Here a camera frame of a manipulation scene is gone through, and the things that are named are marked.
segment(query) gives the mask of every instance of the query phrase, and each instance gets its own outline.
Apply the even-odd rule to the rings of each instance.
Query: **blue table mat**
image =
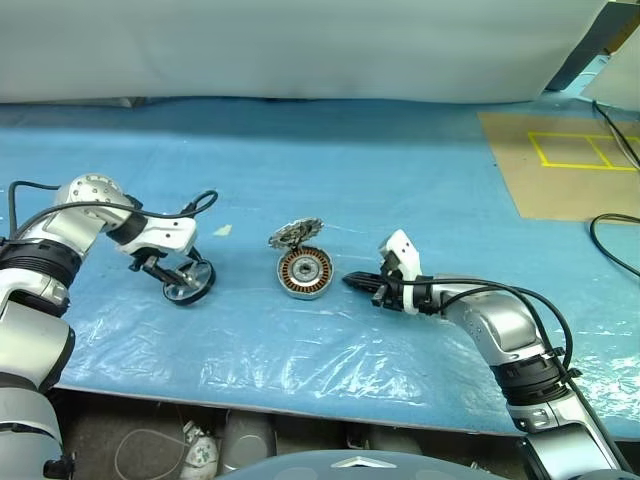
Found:
[[[159,212],[217,188],[198,217],[214,264],[211,293],[188,308],[127,269],[100,238],[71,288],[77,345],[61,385],[120,395],[296,412],[393,425],[513,433],[489,368],[459,328],[371,306],[340,278],[377,271],[380,241],[403,228],[425,274],[461,273],[547,295],[575,336],[574,365],[612,432],[640,438],[638,282],[606,260],[578,222],[520,218],[479,111],[591,116],[559,94],[506,106],[410,102],[158,100],[133,110],[0,106],[0,188],[112,176]],[[50,192],[20,191],[19,216]],[[0,231],[8,232],[5,195]],[[286,296],[268,237],[296,218],[335,264],[313,302]],[[227,236],[214,235],[231,225]],[[637,228],[602,225],[638,264]],[[544,312],[556,345],[562,335]]]

